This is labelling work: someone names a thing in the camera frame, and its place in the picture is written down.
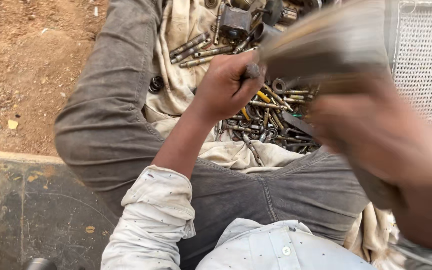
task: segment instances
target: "leg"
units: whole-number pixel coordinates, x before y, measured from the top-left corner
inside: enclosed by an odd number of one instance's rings
[[[303,222],[340,245],[369,199],[345,160],[320,149],[262,174],[278,220]]]
[[[161,0],[111,0],[94,51],[55,124],[60,156],[117,216],[126,191],[164,141],[141,113],[160,18]],[[254,175],[199,159],[191,183],[196,236],[178,243],[182,268],[195,268],[235,218],[274,221]]]

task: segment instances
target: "shirt button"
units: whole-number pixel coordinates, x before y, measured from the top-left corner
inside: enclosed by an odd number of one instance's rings
[[[283,248],[283,254],[286,256],[289,256],[291,254],[291,248],[289,248],[288,246],[285,246]]]

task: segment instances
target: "concrete ledge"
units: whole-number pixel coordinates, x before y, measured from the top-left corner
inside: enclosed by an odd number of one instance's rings
[[[0,151],[0,160],[21,162],[21,163],[40,163],[40,164],[64,164],[63,160],[57,156],[39,156],[31,154],[19,154]]]

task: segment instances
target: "white shirt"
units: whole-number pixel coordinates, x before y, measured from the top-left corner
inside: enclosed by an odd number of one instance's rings
[[[171,169],[149,166],[127,191],[122,217],[101,269],[179,270],[176,243],[195,236],[191,183]],[[375,269],[340,245],[315,236],[297,220],[261,225],[235,219],[197,270]]]

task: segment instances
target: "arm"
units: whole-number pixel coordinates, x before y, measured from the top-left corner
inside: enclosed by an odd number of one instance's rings
[[[397,186],[408,207],[393,208],[406,239],[432,249],[432,130],[402,102],[390,79],[367,77],[364,94],[325,95],[312,108],[319,138],[382,180]]]
[[[123,215],[101,269],[179,269],[176,243],[195,235],[189,177],[210,129],[236,114],[261,88],[264,75],[240,80],[252,58],[252,53],[213,58],[193,102],[124,196]]]

